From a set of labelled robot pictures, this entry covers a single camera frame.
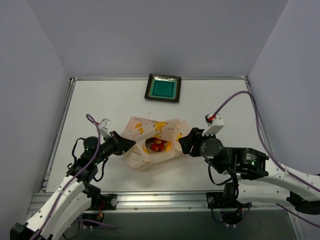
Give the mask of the yellow orange fake mango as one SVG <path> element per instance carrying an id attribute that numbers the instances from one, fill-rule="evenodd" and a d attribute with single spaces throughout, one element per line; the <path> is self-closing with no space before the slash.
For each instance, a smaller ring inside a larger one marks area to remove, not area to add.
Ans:
<path id="1" fill-rule="evenodd" d="M 172 142 L 171 141 L 167 141 L 165 144 L 165 151 L 169 152 L 172 148 Z"/>

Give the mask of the red cherry tomato bunch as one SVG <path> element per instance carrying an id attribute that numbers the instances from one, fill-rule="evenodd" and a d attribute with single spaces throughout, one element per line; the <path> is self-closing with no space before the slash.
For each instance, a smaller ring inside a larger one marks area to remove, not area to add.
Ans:
<path id="1" fill-rule="evenodd" d="M 153 152 L 163 152 L 165 151 L 165 140 L 160 138 L 149 138 L 145 141 L 145 145 L 151 149 Z"/>

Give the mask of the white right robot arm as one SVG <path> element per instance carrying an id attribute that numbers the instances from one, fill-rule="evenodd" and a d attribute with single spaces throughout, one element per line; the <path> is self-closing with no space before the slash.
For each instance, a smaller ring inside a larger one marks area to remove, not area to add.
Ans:
<path id="1" fill-rule="evenodd" d="M 277 165 L 253 148 L 224 146 L 215 135 L 205 136 L 196 127 L 178 142 L 184 154 L 203 157 L 209 169 L 230 175 L 222 195 L 214 199 L 216 205 L 271 203 L 289 206 L 303 214 L 319 215 L 319 175 Z"/>

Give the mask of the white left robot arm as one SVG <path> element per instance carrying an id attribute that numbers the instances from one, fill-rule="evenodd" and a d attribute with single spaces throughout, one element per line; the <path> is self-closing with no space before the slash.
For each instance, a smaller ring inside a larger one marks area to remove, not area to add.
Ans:
<path id="1" fill-rule="evenodd" d="M 84 151 L 68 169 L 57 190 L 24 224 L 10 230 L 11 240 L 58 239 L 76 218 L 87 209 L 97 209 L 104 200 L 101 189 L 91 184 L 98 173 L 98 164 L 111 155 L 121 156 L 136 142 L 112 131 L 104 143 L 99 137 L 83 139 Z"/>

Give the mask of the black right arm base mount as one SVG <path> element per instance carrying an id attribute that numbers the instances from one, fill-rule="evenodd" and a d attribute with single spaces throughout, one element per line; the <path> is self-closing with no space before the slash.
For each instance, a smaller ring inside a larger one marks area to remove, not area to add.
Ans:
<path id="1" fill-rule="evenodd" d="M 236 228 L 248 215 L 252 203 L 241 203 L 238 183 L 226 183 L 223 191 L 207 192 L 207 208 L 210 209 L 213 220 L 226 227 Z"/>

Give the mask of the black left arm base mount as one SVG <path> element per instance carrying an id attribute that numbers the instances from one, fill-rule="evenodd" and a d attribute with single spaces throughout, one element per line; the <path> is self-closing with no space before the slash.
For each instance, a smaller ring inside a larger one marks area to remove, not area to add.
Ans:
<path id="1" fill-rule="evenodd" d="M 74 240 L 80 235 L 81 230 L 89 228 L 94 229 L 110 229 L 116 230 L 117 227 L 103 223 L 105 219 L 104 211 L 114 211 L 117 209 L 118 195 L 114 193 L 101 194 L 99 197 L 94 197 L 91 201 L 89 210 L 97 211 L 97 213 L 82 213 L 76 218 L 76 231 L 73 235 L 66 235 L 64 232 L 62 237 L 65 240 Z"/>

